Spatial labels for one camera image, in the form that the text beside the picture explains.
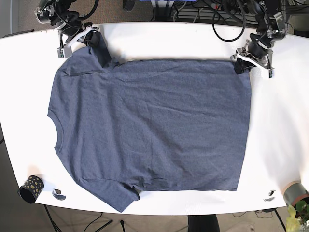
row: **person's leg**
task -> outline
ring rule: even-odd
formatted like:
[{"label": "person's leg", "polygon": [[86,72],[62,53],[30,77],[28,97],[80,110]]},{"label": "person's leg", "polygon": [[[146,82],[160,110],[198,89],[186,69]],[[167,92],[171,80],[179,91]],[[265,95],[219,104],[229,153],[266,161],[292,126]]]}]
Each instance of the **person's leg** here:
[{"label": "person's leg", "polygon": [[220,232],[215,214],[188,216],[188,225],[188,232]]}]

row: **pen holder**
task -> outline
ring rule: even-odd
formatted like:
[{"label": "pen holder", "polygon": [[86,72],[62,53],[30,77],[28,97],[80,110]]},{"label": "pen holder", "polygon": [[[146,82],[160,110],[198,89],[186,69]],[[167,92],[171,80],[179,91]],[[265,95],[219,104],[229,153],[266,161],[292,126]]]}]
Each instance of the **pen holder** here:
[{"label": "pen holder", "polygon": [[31,175],[24,185],[19,188],[18,194],[24,201],[32,204],[35,203],[43,188],[43,181],[37,176]]}]

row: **t-shirt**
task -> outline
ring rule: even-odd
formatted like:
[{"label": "t-shirt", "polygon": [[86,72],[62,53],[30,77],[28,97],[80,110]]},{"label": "t-shirt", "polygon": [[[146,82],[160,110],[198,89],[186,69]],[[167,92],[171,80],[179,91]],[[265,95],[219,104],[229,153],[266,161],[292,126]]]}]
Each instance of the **t-shirt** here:
[{"label": "t-shirt", "polygon": [[74,181],[122,212],[138,190],[237,190],[250,103],[231,62],[120,64],[101,39],[59,68],[48,116]]}]

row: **cup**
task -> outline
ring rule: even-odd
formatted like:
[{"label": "cup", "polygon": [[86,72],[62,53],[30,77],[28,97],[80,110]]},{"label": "cup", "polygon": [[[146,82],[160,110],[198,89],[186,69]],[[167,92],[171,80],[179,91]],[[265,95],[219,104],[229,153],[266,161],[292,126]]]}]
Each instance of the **cup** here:
[{"label": "cup", "polygon": [[29,204],[35,203],[44,188],[43,181],[35,175],[29,176],[28,180],[18,190],[19,196]]}]

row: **shirt sleeve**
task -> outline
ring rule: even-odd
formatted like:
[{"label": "shirt sleeve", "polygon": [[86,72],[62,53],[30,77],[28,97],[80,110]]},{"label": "shirt sleeve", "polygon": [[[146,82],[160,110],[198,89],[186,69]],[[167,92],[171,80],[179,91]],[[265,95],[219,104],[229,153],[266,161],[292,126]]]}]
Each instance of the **shirt sleeve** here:
[{"label": "shirt sleeve", "polygon": [[119,212],[123,212],[133,201],[140,199],[134,188],[114,180],[83,179],[81,187]]}]

